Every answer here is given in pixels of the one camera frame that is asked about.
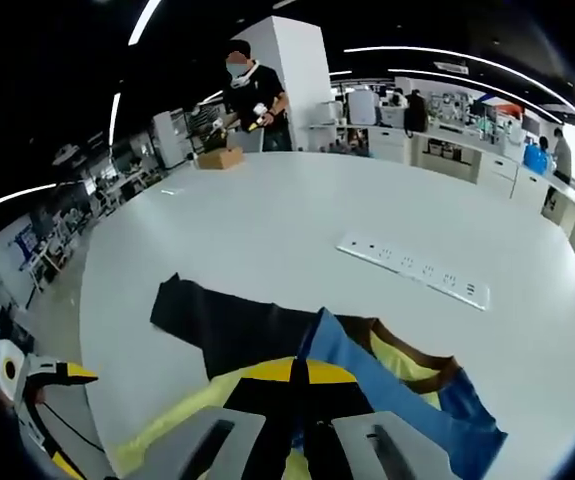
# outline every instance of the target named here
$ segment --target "person in blue shirt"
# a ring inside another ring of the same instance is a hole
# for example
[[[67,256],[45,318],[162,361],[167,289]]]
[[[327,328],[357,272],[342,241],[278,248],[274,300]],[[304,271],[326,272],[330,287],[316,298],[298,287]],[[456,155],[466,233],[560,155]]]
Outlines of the person in blue shirt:
[[[523,164],[539,175],[547,171],[549,166],[549,141],[547,137],[540,137],[538,145],[531,143],[525,147],[525,154],[523,156]]]

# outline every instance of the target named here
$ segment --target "black t-shirt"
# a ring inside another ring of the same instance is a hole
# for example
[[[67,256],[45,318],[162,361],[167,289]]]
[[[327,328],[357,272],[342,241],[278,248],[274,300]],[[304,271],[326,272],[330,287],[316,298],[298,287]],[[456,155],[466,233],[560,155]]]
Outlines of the black t-shirt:
[[[249,83],[244,87],[225,89],[225,104],[234,112],[238,113],[240,125],[243,130],[249,130],[252,123],[258,120],[258,115],[254,113],[254,107],[262,103],[268,109],[274,105],[275,99],[283,93],[285,89],[278,79],[276,71],[260,65],[251,75]],[[277,130],[287,125],[285,112],[282,111],[274,118],[268,130]]]

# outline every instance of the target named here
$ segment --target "ceiling light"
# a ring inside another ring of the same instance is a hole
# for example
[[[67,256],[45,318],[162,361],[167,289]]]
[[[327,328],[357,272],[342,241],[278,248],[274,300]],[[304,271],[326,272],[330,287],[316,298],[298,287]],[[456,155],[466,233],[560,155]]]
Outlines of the ceiling light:
[[[218,90],[216,93],[214,93],[213,95],[208,96],[205,100],[203,100],[202,102],[200,102],[199,105],[203,105],[211,100],[213,100],[214,98],[216,98],[218,95],[222,94],[223,91],[222,90]]]
[[[28,193],[38,192],[39,190],[46,190],[48,188],[54,188],[55,183],[50,183],[49,185],[43,185],[41,187],[28,188],[27,190],[21,190],[20,192],[12,193],[11,195],[4,196],[0,198],[0,204],[11,200],[12,198],[20,197],[21,195],[27,195]]]
[[[138,43],[140,36],[143,34],[143,31],[147,26],[147,22],[149,22],[149,19],[154,14],[154,10],[156,10],[156,7],[158,7],[160,2],[161,0],[149,0],[149,2],[147,2],[143,12],[140,14],[140,18],[136,22],[134,31],[131,32],[131,37],[129,37],[128,45],[136,45]]]
[[[548,94],[550,94],[552,97],[557,98],[558,100],[563,102],[565,105],[567,105],[575,113],[575,105],[572,104],[569,100],[567,100],[562,95],[554,92],[551,88],[540,83],[538,80],[535,80],[535,79],[525,75],[524,73],[521,73],[517,70],[514,70],[513,68],[506,67],[505,65],[502,65],[500,63],[492,62],[491,60],[487,60],[486,58],[475,57],[473,55],[468,55],[466,53],[452,52],[451,50],[442,50],[440,48],[407,47],[407,46],[348,48],[345,50],[345,53],[370,52],[370,51],[375,51],[375,50],[413,50],[413,51],[417,51],[417,52],[429,52],[429,53],[438,53],[441,55],[452,55],[455,57],[466,58],[467,60],[472,60],[474,62],[485,63],[487,65],[491,65],[492,67],[500,68],[501,70],[509,72],[512,75],[515,75],[517,77],[522,78],[523,80],[528,81],[532,85],[537,86],[538,88],[540,88],[544,92],[547,92]]]
[[[290,3],[294,3],[296,0],[282,0],[281,2],[278,3],[274,3],[274,6],[271,7],[274,10],[278,10],[279,8],[283,8],[286,5],[289,5]]]
[[[471,83],[473,85],[478,85],[480,87],[489,88],[491,90],[496,90],[497,92],[500,92],[503,95],[506,95],[506,96],[511,97],[511,98],[515,98],[516,100],[524,103],[525,105],[528,105],[530,108],[539,111],[543,115],[551,118],[556,123],[560,123],[560,124],[563,123],[559,118],[552,115],[551,113],[549,113],[544,108],[541,108],[538,105],[535,105],[535,104],[531,103],[530,101],[519,97],[518,95],[514,95],[513,93],[509,93],[509,92],[507,92],[505,90],[501,90],[500,88],[497,88],[497,87],[492,87],[491,85],[487,85],[486,83],[477,82],[476,80],[470,80],[469,78],[464,78],[464,77],[457,77],[456,75],[447,75],[446,73],[426,72],[423,70],[408,70],[408,69],[404,69],[404,68],[389,68],[387,71],[392,72],[392,73],[407,73],[407,74],[412,74],[412,75],[433,75],[435,77],[450,78],[452,80],[459,80],[461,82]]]
[[[118,102],[120,93],[114,95],[114,103],[111,106],[111,118],[109,119],[109,146],[114,144],[114,127],[116,126],[116,114],[118,113]]]

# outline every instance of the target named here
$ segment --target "white pillar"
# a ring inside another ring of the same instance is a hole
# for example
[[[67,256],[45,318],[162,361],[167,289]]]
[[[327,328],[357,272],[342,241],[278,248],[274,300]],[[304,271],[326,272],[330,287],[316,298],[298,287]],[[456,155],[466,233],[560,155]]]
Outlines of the white pillar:
[[[320,27],[282,17],[268,17],[234,38],[251,45],[252,58],[276,70],[289,96],[289,130],[294,150],[309,150],[309,125],[318,103],[333,100],[327,54]],[[329,132],[316,134],[329,135]]]
[[[183,154],[178,146],[174,124],[171,121],[169,112],[159,113],[154,117],[154,129],[158,137],[160,154],[166,168],[172,168],[183,160]]]

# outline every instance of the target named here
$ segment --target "floor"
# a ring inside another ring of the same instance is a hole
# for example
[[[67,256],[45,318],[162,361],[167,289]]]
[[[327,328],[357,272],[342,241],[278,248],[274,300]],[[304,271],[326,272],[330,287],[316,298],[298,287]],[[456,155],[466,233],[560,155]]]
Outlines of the floor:
[[[26,321],[36,337],[36,351],[41,355],[81,362],[78,312],[89,239],[87,231],[61,274],[32,300]],[[82,436],[100,446],[84,387],[52,386],[46,391],[46,402]],[[79,438],[45,407],[40,409],[47,427],[87,478],[96,480],[113,475],[102,452]]]

